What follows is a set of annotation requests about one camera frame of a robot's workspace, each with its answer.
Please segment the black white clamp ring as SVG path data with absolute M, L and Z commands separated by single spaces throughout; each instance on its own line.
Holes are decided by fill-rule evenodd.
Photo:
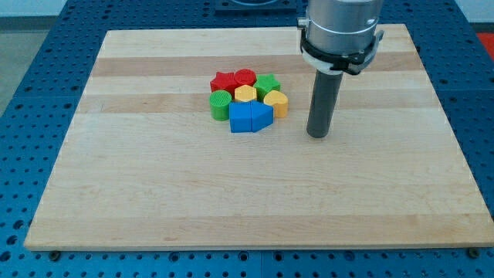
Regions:
M 358 75 L 367 68 L 377 54 L 379 43 L 383 39 L 384 30 L 379 30 L 373 37 L 370 45 L 352 54 L 329 54 L 312 46 L 306 38 L 306 30 L 301 30 L 300 51 L 304 61 L 309 63 L 322 73 L 337 75 L 345 72 L 350 75 Z

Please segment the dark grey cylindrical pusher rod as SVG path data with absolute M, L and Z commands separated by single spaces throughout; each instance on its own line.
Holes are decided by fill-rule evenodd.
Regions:
M 314 138 L 328 135 L 342 80 L 336 75 L 316 72 L 306 132 Z

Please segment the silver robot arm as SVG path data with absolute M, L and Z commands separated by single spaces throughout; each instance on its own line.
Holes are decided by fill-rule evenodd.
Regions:
M 306 132 L 328 135 L 345 73 L 358 75 L 374 60 L 384 32 L 377 31 L 382 0 L 309 0 L 297 19 L 303 59 L 316 69 Z

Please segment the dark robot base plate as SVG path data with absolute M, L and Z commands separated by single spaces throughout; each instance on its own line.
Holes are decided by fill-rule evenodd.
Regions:
M 272 12 L 297 10 L 297 0 L 217 0 L 215 14 L 229 12 Z

